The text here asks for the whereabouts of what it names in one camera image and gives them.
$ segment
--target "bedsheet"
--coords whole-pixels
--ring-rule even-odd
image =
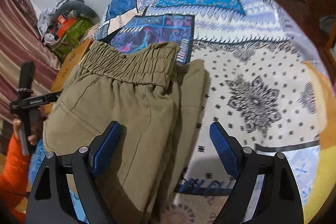
[[[323,205],[327,191],[316,202],[310,195],[327,107],[335,109],[335,102],[323,96],[328,86],[321,77],[328,75],[315,46],[275,1],[112,0],[93,34],[130,54],[154,41],[175,41],[181,47],[177,62],[203,59],[209,72],[198,138],[161,223],[212,223],[230,194],[235,180],[209,136],[214,121],[242,146],[285,153],[303,207],[317,212]],[[245,220],[252,217],[262,181],[259,176]],[[304,210],[305,223],[313,216]]]

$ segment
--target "hand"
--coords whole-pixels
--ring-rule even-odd
[[[45,120],[44,117],[39,117],[36,124],[31,124],[31,135],[28,137],[28,141],[31,145],[36,146],[39,139],[42,138],[42,131],[43,131],[43,121]],[[14,119],[13,121],[13,130],[16,139],[20,142],[20,119]]]

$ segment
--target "orange jacket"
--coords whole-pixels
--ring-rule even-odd
[[[22,155],[21,144],[13,134],[9,142],[3,174],[0,175],[0,198],[22,224],[25,222],[25,214],[19,213],[15,207],[20,204],[23,197],[13,193],[26,194],[29,161],[30,156]]]

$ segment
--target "curtain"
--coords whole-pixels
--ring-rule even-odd
[[[16,98],[24,61],[36,66],[34,95],[49,92],[60,68],[58,58],[40,41],[30,0],[0,0],[0,117],[12,122],[9,103]]]

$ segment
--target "silver screw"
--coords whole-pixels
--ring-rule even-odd
[[[245,147],[243,148],[243,151],[244,151],[246,154],[251,154],[253,150],[252,150],[251,147],[245,146]]]
[[[279,159],[284,159],[285,158],[285,154],[281,153],[281,152],[278,152],[277,156],[278,156]]]
[[[54,156],[54,152],[49,152],[45,155],[47,159],[52,158]]]
[[[82,146],[80,149],[79,149],[79,153],[85,153],[87,151],[87,147],[86,146]]]

